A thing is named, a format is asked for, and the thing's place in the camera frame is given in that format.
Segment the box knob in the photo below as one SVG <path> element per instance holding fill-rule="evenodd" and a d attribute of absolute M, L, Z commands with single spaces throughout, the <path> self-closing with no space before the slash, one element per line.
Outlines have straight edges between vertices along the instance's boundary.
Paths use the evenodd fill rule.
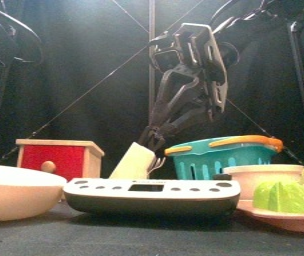
<path fill-rule="evenodd" d="M 42 172 L 54 173 L 54 171 L 56 171 L 56 164 L 52 161 L 45 161 L 41 164 L 40 169 L 41 169 Z"/>

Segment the basket handle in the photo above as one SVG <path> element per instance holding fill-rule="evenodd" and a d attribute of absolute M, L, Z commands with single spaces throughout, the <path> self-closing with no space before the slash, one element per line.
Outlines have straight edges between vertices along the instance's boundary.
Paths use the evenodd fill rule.
<path fill-rule="evenodd" d="M 172 153 L 187 152 L 191 150 L 192 150 L 192 146 L 172 147 L 165 149 L 164 154 L 165 156 L 168 156 Z"/>
<path fill-rule="evenodd" d="M 279 139 L 268 138 L 261 135 L 245 135 L 245 136 L 236 136 L 228 139 L 223 139 L 219 141 L 213 141 L 208 144 L 211 148 L 235 144 L 235 143 L 261 143 L 275 147 L 276 152 L 283 150 L 283 142 Z"/>

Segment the dark table surface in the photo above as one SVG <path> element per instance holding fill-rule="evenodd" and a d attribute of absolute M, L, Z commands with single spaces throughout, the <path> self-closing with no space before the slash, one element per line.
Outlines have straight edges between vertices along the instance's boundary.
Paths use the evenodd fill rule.
<path fill-rule="evenodd" d="M 304 255 L 304 233 L 239 211 L 223 220 L 90 215 L 62 201 L 45 214 L 0 222 L 0 255 Z"/>

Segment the digital kitchen scale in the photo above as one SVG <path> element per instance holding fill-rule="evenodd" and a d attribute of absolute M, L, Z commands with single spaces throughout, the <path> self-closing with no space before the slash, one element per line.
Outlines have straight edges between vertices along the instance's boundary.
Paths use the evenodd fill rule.
<path fill-rule="evenodd" d="M 240 185 L 232 180 L 74 178 L 64 194 L 81 212 L 216 217 L 236 209 Z"/>

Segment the red box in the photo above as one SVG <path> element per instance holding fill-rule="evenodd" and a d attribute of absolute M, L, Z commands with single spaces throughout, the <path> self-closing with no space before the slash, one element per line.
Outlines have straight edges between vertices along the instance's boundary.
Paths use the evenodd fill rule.
<path fill-rule="evenodd" d="M 73 178 L 100 178 L 102 150 L 92 141 L 17 139 L 17 167 Z"/>

